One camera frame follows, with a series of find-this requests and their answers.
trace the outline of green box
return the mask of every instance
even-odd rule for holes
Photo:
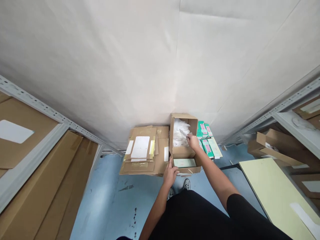
[[[198,138],[198,139],[202,139],[202,137],[203,137],[203,134],[202,134],[202,131],[201,131],[199,122],[198,122],[197,138]]]
[[[203,148],[203,145],[202,145],[201,140],[200,140],[200,139],[198,139],[198,141],[199,141],[199,145],[200,145],[201,149],[204,151],[204,148]]]
[[[213,155],[213,152],[211,150],[211,147],[209,145],[208,140],[207,139],[201,139],[201,142],[202,142],[202,145],[203,145],[205,153],[208,155],[209,158],[213,158],[214,155]]]
[[[207,138],[208,137],[208,131],[207,131],[205,125],[204,125],[204,121],[199,121],[198,125],[199,125],[199,128],[200,128],[201,132],[202,132],[202,139]]]
[[[211,129],[210,129],[209,124],[208,124],[208,123],[205,123],[205,124],[204,124],[204,127],[206,128],[206,130],[207,130],[207,132],[208,132],[208,138],[213,137],[213,134],[212,134],[212,132],[211,132]]]

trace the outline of right hand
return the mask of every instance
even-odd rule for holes
[[[200,148],[199,140],[198,140],[197,136],[192,135],[192,134],[188,134],[187,141],[188,141],[189,146],[190,146],[194,151],[195,151],[196,149]]]

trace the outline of white plastic bag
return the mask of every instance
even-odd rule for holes
[[[185,134],[192,134],[189,130],[190,125],[186,122],[180,120],[179,118],[174,119],[173,124],[173,146],[174,147],[188,147],[188,141],[185,136],[183,136],[180,132],[180,129]]]

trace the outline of white wall covering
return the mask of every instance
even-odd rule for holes
[[[217,141],[320,64],[317,0],[0,3],[0,74],[111,145],[171,112]]]

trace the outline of left hand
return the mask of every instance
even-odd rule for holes
[[[174,181],[176,180],[176,176],[179,173],[179,171],[177,171],[178,169],[178,167],[172,167],[172,157],[170,157],[167,168],[163,173],[163,186],[168,189],[172,187]]]

